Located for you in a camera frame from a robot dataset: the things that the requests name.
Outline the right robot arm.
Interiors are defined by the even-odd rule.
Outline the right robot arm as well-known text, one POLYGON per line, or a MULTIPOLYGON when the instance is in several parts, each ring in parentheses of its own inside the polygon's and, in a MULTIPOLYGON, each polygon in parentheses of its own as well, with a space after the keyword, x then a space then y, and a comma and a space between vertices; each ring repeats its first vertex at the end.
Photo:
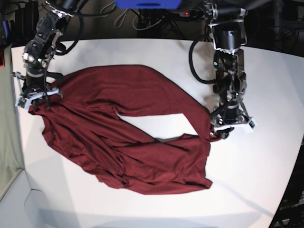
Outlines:
POLYGON ((68 20, 81 12, 86 0, 47 0, 51 10, 38 21, 36 34, 24 47, 22 59, 26 75, 20 72, 12 73, 18 80, 20 94, 16 97, 15 106, 28 110, 31 105, 37 105, 43 98, 49 105, 49 97, 62 96, 57 87, 52 87, 47 78, 63 79, 61 73, 48 72, 50 61, 55 54, 65 53, 67 49, 59 42, 63 36, 68 20))

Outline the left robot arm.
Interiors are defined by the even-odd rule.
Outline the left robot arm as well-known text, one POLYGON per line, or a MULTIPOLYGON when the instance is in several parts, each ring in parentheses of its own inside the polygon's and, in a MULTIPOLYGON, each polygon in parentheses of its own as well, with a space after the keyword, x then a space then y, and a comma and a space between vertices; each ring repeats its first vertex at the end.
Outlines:
POLYGON ((247 88, 244 50, 247 42, 244 18, 247 10, 223 0, 204 0, 201 6, 207 19, 209 29, 199 36, 190 46, 189 65, 197 81, 213 86, 218 96, 218 105, 209 114, 212 130, 211 136, 226 139, 230 132, 242 128, 251 132, 256 126, 243 103, 247 88), (201 79, 193 64, 193 51, 201 40, 212 40, 215 50, 213 66, 216 76, 212 80, 201 79))

